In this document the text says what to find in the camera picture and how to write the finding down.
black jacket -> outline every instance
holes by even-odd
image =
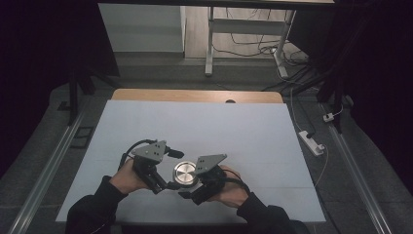
[[[94,195],[80,199],[67,215],[66,234],[110,233],[118,203],[128,195],[122,194],[104,176]],[[295,233],[283,208],[266,207],[254,193],[238,208],[237,215],[243,217],[249,233]]]

wooden board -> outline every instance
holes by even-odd
[[[189,102],[282,103],[279,93],[241,91],[143,90],[119,89],[112,96],[116,100],[154,100]]]

white table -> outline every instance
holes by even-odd
[[[226,153],[222,162],[239,171],[266,205],[283,207],[292,219],[325,221],[288,109],[282,103],[199,103],[109,100],[56,221],[94,194],[105,175],[116,173],[122,153],[145,138],[165,139],[185,153],[164,157],[159,174],[171,180],[173,167],[198,156]],[[117,221],[128,224],[217,224],[244,222],[220,203],[196,206],[175,191],[139,190],[120,204]]]

silver metal disc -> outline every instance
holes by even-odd
[[[173,180],[182,187],[192,187],[198,182],[195,176],[195,164],[189,161],[178,163],[173,169]]]

metal frame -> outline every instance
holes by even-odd
[[[85,103],[81,106],[81,111],[77,118],[74,120],[71,126],[67,126],[64,131],[60,142],[56,146],[51,158],[47,162],[45,168],[37,178],[36,183],[31,189],[27,199],[22,205],[19,214],[17,215],[15,221],[12,224],[8,234],[18,234],[25,233],[29,227],[31,220],[37,212],[46,192],[48,191],[49,185],[52,183],[55,177],[58,166],[60,165],[63,156],[65,155],[67,149],[69,148],[72,138],[75,136],[80,123],[85,115],[85,110],[89,107],[91,102],[90,97],[85,97]]]
[[[322,104],[319,105],[321,110],[325,113],[325,109]],[[367,184],[367,181],[364,178],[356,159],[350,150],[346,139],[343,135],[339,134],[337,129],[333,125],[328,126],[331,136],[343,157],[344,163],[346,164],[350,175],[352,176],[353,182],[358,190],[358,194],[361,197],[361,200],[364,202],[365,207],[367,208],[368,213],[370,214],[371,220],[376,227],[377,233],[379,234],[392,234],[392,230],[387,222],[385,215],[383,214],[382,209],[380,208],[379,203],[377,202],[373,192],[370,190],[370,187]]]
[[[287,78],[288,74],[282,63],[282,48],[285,44],[289,28],[292,24],[295,11],[287,10],[287,18],[285,21],[266,21],[266,20],[244,20],[244,19],[214,19],[213,7],[208,8],[208,38],[206,48],[206,76],[212,75],[213,64],[213,33],[239,33],[239,34],[262,34],[262,35],[278,35],[280,42],[277,49],[274,51],[274,59],[276,60],[277,69],[281,78]]]

